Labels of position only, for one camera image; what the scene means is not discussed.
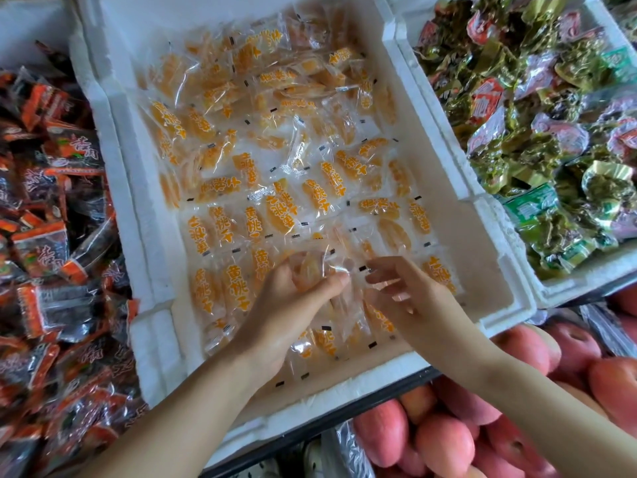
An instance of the person's right hand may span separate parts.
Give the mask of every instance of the person's right hand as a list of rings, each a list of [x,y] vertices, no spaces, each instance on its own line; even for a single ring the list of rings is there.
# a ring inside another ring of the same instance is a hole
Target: person's right hand
[[[381,290],[366,289],[365,300],[385,314],[416,352],[465,387],[485,377],[502,351],[447,287],[404,257],[380,257],[367,266],[373,270],[366,276],[368,283],[390,283]]]

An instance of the pile of apples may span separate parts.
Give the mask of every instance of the pile of apples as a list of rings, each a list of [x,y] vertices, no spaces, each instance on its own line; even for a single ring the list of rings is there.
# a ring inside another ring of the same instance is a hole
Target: pile of apples
[[[637,359],[602,358],[568,322],[521,324],[492,340],[637,437]],[[354,431],[379,478],[559,476],[509,418],[445,376],[357,416]]]

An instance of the hand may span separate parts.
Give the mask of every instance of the hand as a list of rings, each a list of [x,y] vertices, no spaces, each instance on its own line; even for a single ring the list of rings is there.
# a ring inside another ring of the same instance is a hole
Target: hand
[[[321,306],[338,296],[349,281],[347,272],[337,272],[299,292],[292,281],[290,258],[268,273],[259,297],[231,343],[240,352],[255,356],[261,371],[259,378],[262,377],[259,387],[281,370],[290,346]]]
[[[428,363],[459,384],[473,387],[501,351],[474,325],[449,289],[404,257],[380,257],[367,266],[373,270],[366,276],[368,283],[389,284],[381,290],[366,289],[365,300],[383,312]]]

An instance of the styrofoam container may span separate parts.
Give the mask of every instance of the styrofoam container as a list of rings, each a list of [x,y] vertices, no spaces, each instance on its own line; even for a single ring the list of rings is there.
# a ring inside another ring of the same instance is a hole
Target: styrofoam container
[[[71,0],[0,0],[0,27],[3,27],[0,67],[50,67],[34,44],[35,40],[40,40],[71,55],[78,82],[91,102],[128,272],[135,282],[135,295],[143,296],[145,305],[131,328],[138,371],[143,375],[142,392],[149,404],[156,405],[185,378],[185,370],[171,314],[168,310],[158,310],[160,307],[150,287],[145,253],[109,103],[94,78],[80,19]],[[157,335],[162,336],[163,347],[170,350],[168,353],[158,354]]]
[[[148,274],[131,275],[133,289],[136,290],[135,278],[142,280],[140,288],[165,289],[164,293],[153,293],[154,305],[170,308],[183,360],[191,373],[204,361],[201,336],[190,300],[178,212],[164,204],[155,146],[133,99],[134,63],[143,58],[146,47],[162,29],[187,31],[219,22],[256,20],[297,0],[78,1],[94,70],[107,94],[115,123],[132,197],[132,216],[139,218]],[[485,200],[467,200],[470,191],[464,176],[448,152],[440,152],[445,141],[393,40],[395,23],[389,5],[386,0],[350,2],[358,34],[377,68],[378,79],[386,80],[394,92],[401,118],[394,137],[406,148],[405,157],[423,196],[429,195],[431,222],[466,290],[467,313],[480,322],[488,335],[523,321],[535,310],[530,287],[492,208]],[[147,277],[150,285],[143,281]],[[144,294],[136,296],[145,298]],[[155,339],[152,343],[148,336],[143,344],[133,342],[134,350],[137,352],[137,345],[155,345],[155,352],[164,354],[164,359],[170,361],[165,354],[171,352],[177,359],[177,351],[164,346],[162,334],[156,333]],[[330,372],[286,384],[271,394],[259,394],[243,410],[209,465],[302,426],[426,366],[404,342],[389,341],[364,355],[339,362]],[[143,380],[143,369],[138,371]]]
[[[478,183],[442,105],[411,48],[417,44],[424,23],[433,19],[436,1],[438,0],[391,0],[391,9],[396,20],[395,41],[445,140],[445,145],[438,148],[439,153],[446,150],[449,159],[454,161],[467,182],[470,196],[482,195],[488,201],[530,282],[538,307],[550,308],[561,305],[637,270],[637,241],[628,241],[617,251],[605,254],[598,252],[566,278],[548,281],[540,281],[537,278],[527,261],[524,242],[515,231],[510,217],[502,205],[488,195]],[[637,67],[637,52],[627,43],[625,35],[601,0],[567,0],[566,10],[576,8],[579,8],[582,14],[583,32],[594,27],[604,27],[609,40],[609,50],[627,47],[631,64]]]

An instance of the white foam tray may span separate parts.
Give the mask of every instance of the white foam tray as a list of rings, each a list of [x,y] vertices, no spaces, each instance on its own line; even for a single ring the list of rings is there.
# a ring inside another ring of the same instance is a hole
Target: white foam tray
[[[104,118],[112,118],[120,148],[103,145],[107,161],[120,160],[121,181],[132,210],[125,224],[138,228],[141,248],[127,252],[135,296],[151,315],[152,329],[133,341],[136,352],[155,356],[155,367],[181,359],[179,349],[165,345],[177,334],[187,373],[204,360],[187,286],[185,250],[177,226],[177,213],[164,204],[159,168],[146,125],[132,102],[136,79],[133,60],[162,28],[185,31],[221,21],[257,19],[279,11],[295,0],[78,0],[91,62],[109,108],[94,106]],[[429,108],[411,76],[393,37],[394,17],[386,0],[352,0],[359,34],[378,78],[390,83],[399,108],[400,129],[394,135],[409,148],[412,169],[420,190],[431,197],[427,205],[432,225],[450,250],[462,286],[467,290],[466,310],[488,335],[527,319],[535,310],[530,287],[519,262],[499,229],[485,200],[468,200],[471,192],[448,153]],[[123,211],[115,201],[120,226]],[[160,330],[172,314],[175,332]],[[209,465],[247,446],[270,439],[320,417],[344,404],[389,385],[427,366],[399,340],[378,345],[359,358],[341,362],[332,372],[312,376],[303,383],[284,386],[273,394],[253,399]],[[138,366],[142,381],[146,369]],[[163,382],[174,383],[173,375]],[[146,395],[156,403],[163,395]]]
[[[578,267],[568,278],[545,282],[537,278],[531,265],[527,262],[524,243],[516,233],[509,216],[501,204],[492,196],[486,194],[478,183],[475,172],[469,165],[466,155],[445,116],[445,112],[411,48],[418,42],[424,23],[433,19],[436,1],[391,0],[390,6],[396,20],[395,41],[400,48],[405,63],[410,68],[411,75],[418,86],[420,94],[426,101],[427,107],[442,133],[445,143],[438,148],[438,151],[447,153],[449,159],[454,161],[458,171],[464,177],[471,195],[478,197],[482,195],[497,215],[499,225],[506,234],[506,238],[531,284],[538,307],[550,308],[561,305],[637,270],[637,241],[629,241],[621,245],[616,252],[597,254]],[[619,29],[601,0],[567,1],[567,9],[579,7],[581,10],[582,31],[593,27],[604,27],[611,47],[609,49],[627,46],[631,63],[637,67],[637,52],[627,43],[625,35]]]
[[[149,404],[156,405],[185,378],[183,360],[171,314],[157,310],[146,257],[139,237],[126,169],[119,152],[115,126],[106,94],[93,75],[80,19],[71,0],[0,0],[0,67],[44,66],[46,57],[36,48],[40,40],[54,49],[70,53],[78,81],[91,102],[100,137],[106,172],[117,211],[120,239],[134,293],[142,296],[143,308],[131,328],[141,388]],[[164,353],[158,352],[161,342]]]

